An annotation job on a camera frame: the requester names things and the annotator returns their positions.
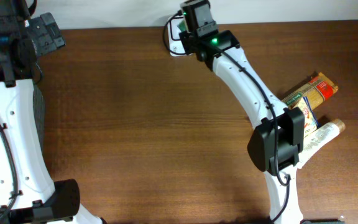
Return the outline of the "orange spaghetti packet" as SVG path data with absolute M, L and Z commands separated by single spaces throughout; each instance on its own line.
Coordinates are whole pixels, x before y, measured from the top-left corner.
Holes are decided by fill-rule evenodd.
M 307 97 L 311 109 L 314 110 L 330 99 L 338 90 L 339 87 L 333 81 L 319 72 L 306 79 L 304 84 L 300 84 L 300 87 L 290 90 L 282 101 L 289 108 L 293 108 L 303 97 Z

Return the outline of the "cream foil pouch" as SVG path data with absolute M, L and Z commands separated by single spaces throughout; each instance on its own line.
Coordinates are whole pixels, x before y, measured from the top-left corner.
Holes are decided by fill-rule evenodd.
M 306 96 L 302 97 L 294 106 L 299 108 L 303 113 L 304 120 L 304 138 L 309 136 L 311 133 L 316 131 L 319 124 L 314 116 L 313 110 L 311 109 L 310 103 Z

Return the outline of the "white shampoo tube gold cap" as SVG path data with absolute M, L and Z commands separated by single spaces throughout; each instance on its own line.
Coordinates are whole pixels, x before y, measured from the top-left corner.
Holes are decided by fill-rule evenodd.
M 343 121 L 334 119 L 305 137 L 303 151 L 299 153 L 300 161 L 296 167 L 302 169 L 323 146 L 339 136 L 345 129 L 346 125 Z

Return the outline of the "green tissue pack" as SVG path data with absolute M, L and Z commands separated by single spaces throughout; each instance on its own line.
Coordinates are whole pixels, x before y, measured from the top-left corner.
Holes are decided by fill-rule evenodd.
M 186 31 L 186 21 L 183 19 L 178 25 L 177 27 L 179 28 L 180 32 L 185 32 Z

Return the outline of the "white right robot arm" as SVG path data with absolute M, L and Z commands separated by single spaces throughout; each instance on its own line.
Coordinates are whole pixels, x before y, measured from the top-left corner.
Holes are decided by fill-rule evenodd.
M 303 151 L 303 113 L 290 109 L 268 89 L 234 34 L 218 29 L 209 1 L 185 1 L 180 8 L 185 20 L 180 39 L 186 54 L 196 54 L 229 87 L 252 125 L 247 151 L 265 176 L 270 222 L 301 223 L 296 171 Z

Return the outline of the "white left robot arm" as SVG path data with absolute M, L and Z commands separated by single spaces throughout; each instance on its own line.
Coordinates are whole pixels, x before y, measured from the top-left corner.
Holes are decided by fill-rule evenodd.
M 65 39 L 35 8 L 0 1 L 0 223 L 102 223 L 81 204 L 77 181 L 52 180 L 43 159 L 34 73 Z

